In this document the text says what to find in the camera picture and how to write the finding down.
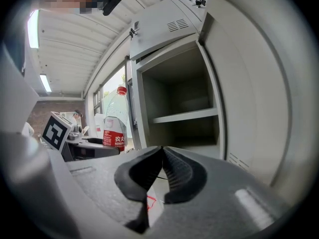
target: window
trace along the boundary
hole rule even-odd
[[[102,111],[105,114],[119,86],[125,87],[125,67],[121,67],[103,86]]]
[[[101,114],[101,108],[100,108],[100,107],[97,107],[97,108],[94,110],[94,114]]]
[[[102,87],[94,93],[94,100],[96,104],[94,106],[95,114],[106,114],[107,108],[112,98],[117,94],[117,88],[119,86],[125,87],[125,66],[121,64],[110,77],[106,79]],[[131,126],[129,117],[127,118],[127,137],[128,145],[127,149],[133,148],[133,138],[131,133]]]

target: ceiling beam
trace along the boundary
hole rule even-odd
[[[65,40],[65,39],[58,39],[58,38],[40,38],[39,41],[42,41],[42,40],[45,40],[45,41],[51,41],[51,42],[58,42],[58,43],[61,43],[61,44],[66,44],[66,45],[71,45],[71,46],[74,46],[74,47],[78,47],[80,49],[85,49],[85,50],[89,50],[89,51],[92,51],[92,52],[95,52],[95,53],[98,53],[98,54],[102,54],[99,50],[96,50],[92,47],[84,47],[84,46],[81,46],[81,44],[79,43],[72,43],[68,40]]]
[[[71,97],[39,97],[38,101],[84,101],[84,99]]]
[[[115,39],[114,41],[108,46],[102,57],[100,58],[99,62],[96,64],[92,76],[90,77],[90,80],[85,87],[84,91],[84,97],[88,93],[93,81],[95,80],[96,76],[104,66],[104,64],[107,62],[109,57],[114,53],[114,51],[117,50],[117,48],[126,40],[126,38],[129,37],[129,29],[131,28],[130,25],[128,25]]]

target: gray surface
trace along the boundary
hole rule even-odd
[[[167,85],[176,85],[201,77],[206,71],[204,60],[198,48],[186,50],[143,72]]]
[[[169,91],[173,114],[211,108],[208,89],[204,76],[194,77],[182,83],[171,85]]]
[[[307,21],[291,0],[228,1],[262,29],[285,70],[291,93],[291,138],[272,185],[294,204],[308,192],[318,171],[318,44]]]
[[[64,146],[62,148],[61,155],[65,162],[73,161],[73,157],[69,148],[69,144],[67,142],[64,143]]]
[[[144,95],[145,93],[143,90],[142,72],[145,72],[149,68],[152,68],[153,66],[169,59],[172,56],[196,47],[196,37],[196,34],[190,35],[154,52],[152,55],[145,58],[138,64],[134,61],[132,62],[132,80],[135,93],[134,104],[137,122],[139,124],[139,135],[142,148],[146,148],[149,145],[149,125],[148,118],[146,116],[147,109]]]
[[[197,10],[201,10],[201,12],[199,12],[199,14],[201,14],[201,15],[199,15],[196,11],[192,11],[192,8],[190,8],[192,6],[188,7],[188,4],[183,3],[183,1],[181,1],[181,0],[171,0],[171,1],[174,4],[176,4],[176,6],[178,8],[180,8],[185,13],[185,15],[189,18],[191,23],[196,28],[197,32],[200,32],[200,28],[202,25],[201,20],[204,18],[203,15],[204,15],[205,9],[204,8],[197,8],[196,6],[193,6]]]
[[[74,140],[70,140],[69,138],[67,138],[65,141],[71,144],[78,144],[79,142],[83,141],[83,138],[79,136],[75,138]]]
[[[144,74],[142,86],[148,120],[171,115],[170,95],[167,86]]]
[[[127,100],[129,106],[129,121],[132,132],[132,138],[135,149],[141,149],[141,141],[139,136],[139,129],[136,120],[135,107],[134,107],[134,92],[133,92],[133,80],[132,80],[132,64],[129,56],[125,57],[125,84],[128,90]]]
[[[141,203],[122,195],[114,171],[143,151],[65,163],[58,151],[42,149],[30,137],[1,134],[0,141],[5,182],[31,220],[53,238],[243,238],[259,230],[234,197],[243,188],[253,192],[274,219],[287,210],[239,167],[173,148],[206,169],[207,183],[191,201],[165,205],[154,226],[141,236],[121,225],[136,218]]]
[[[157,178],[155,182],[152,185],[154,192],[157,197],[157,201],[160,201],[161,204],[163,205],[164,201],[164,196],[166,193],[169,192],[169,184],[167,177],[165,176],[165,179]]]
[[[214,137],[183,137],[174,141],[170,146],[185,149],[211,158],[220,159],[220,146]]]
[[[110,146],[105,146],[102,144],[97,144],[97,143],[90,143],[88,141],[89,137],[85,138],[78,138],[76,140],[66,140],[68,144],[73,144],[77,148],[82,148],[82,149],[94,149],[94,158],[103,158],[103,157],[110,157],[110,156],[115,156],[119,155],[120,151],[116,147],[110,147]]]
[[[246,14],[228,0],[209,2],[207,17],[214,22],[203,42],[216,61],[226,102],[232,134],[228,155],[247,162],[249,171],[270,185],[290,135],[290,96],[282,64],[263,31]]]
[[[0,130],[22,132],[38,94],[16,68],[4,44],[0,46]]]
[[[197,6],[193,6],[195,4],[195,1],[196,0],[179,0],[181,3],[183,3],[189,10],[192,11],[192,13],[194,13],[194,15],[196,15],[196,17],[198,18],[198,20],[200,22],[202,22],[204,20],[204,16],[205,16],[205,7],[204,6],[201,6],[201,8],[197,8]]]
[[[180,19],[184,19],[188,27],[170,32],[167,24]],[[131,60],[196,33],[194,25],[171,0],[163,0],[137,13],[132,19],[132,27],[136,21],[140,21],[140,29],[131,41]]]
[[[220,83],[218,80],[218,74],[211,63],[211,60],[209,56],[207,55],[207,52],[204,50],[204,48],[201,46],[199,41],[196,41],[196,44],[200,50],[200,53],[205,61],[206,67],[207,67],[207,74],[208,77],[207,79],[210,79],[211,82],[211,88],[212,92],[208,95],[209,98],[209,104],[213,105],[213,107],[216,107],[218,110],[218,125],[219,127],[216,128],[216,125],[214,125],[215,128],[215,137],[218,136],[217,143],[219,145],[219,158],[222,160],[226,159],[226,151],[227,151],[227,123],[226,123],[226,114],[225,114],[225,105],[224,105],[224,100],[223,100],[223,94],[221,91]]]
[[[172,148],[199,162],[207,171],[207,183],[191,201],[165,205],[164,212],[146,236],[152,239],[201,238],[238,239],[259,229],[237,201],[234,193],[249,189],[274,219],[288,206],[253,176],[226,161]]]
[[[204,118],[204,117],[211,117],[215,115],[218,115],[217,108],[208,108],[208,109],[202,109],[202,110],[193,111],[193,112],[186,112],[186,113],[180,113],[180,114],[155,118],[151,121],[151,123],[166,123],[166,122],[190,120],[190,119],[192,120],[192,119],[198,119],[198,118]]]
[[[128,200],[121,193],[115,184],[114,173],[123,162],[142,153],[130,151],[114,157],[68,162],[67,166],[73,178],[99,209],[124,225],[137,218],[142,204]]]

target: ceiling light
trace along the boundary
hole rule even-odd
[[[35,10],[30,15],[30,19],[28,20],[28,36],[29,43],[31,48],[39,48],[39,40],[38,40],[38,16],[39,10]]]
[[[41,78],[41,81],[42,81],[42,83],[44,85],[45,90],[47,92],[52,92],[46,75],[45,74],[40,74],[40,78]]]

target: cabinet shelf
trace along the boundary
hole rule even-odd
[[[150,143],[186,149],[209,157],[219,157],[218,116],[150,123]]]
[[[166,123],[166,122],[173,122],[173,121],[180,121],[180,120],[192,120],[192,119],[199,119],[204,117],[210,117],[218,115],[217,108],[208,108],[194,112],[187,112],[187,113],[180,113],[170,116],[159,117],[151,120],[151,123]]]

